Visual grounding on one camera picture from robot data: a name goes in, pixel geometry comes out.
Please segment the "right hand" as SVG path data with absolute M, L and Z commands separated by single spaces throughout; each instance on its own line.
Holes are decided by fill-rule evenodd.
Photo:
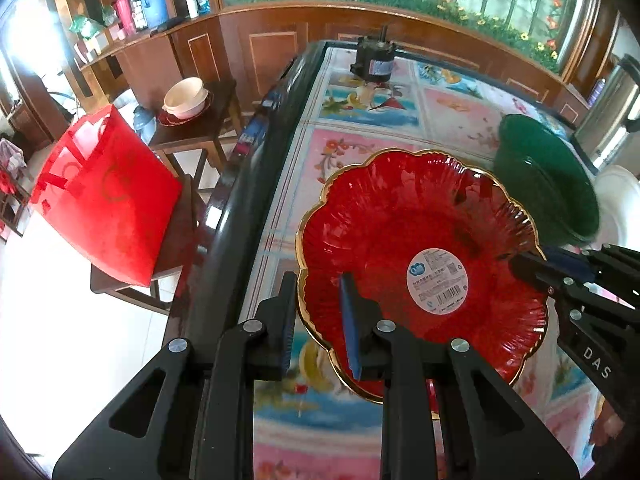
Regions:
M 615 439 L 620 434 L 624 426 L 625 423 L 616 414 L 611 404 L 604 401 L 600 414 L 592 426 L 589 443 L 594 446 L 606 445 L 608 440 Z

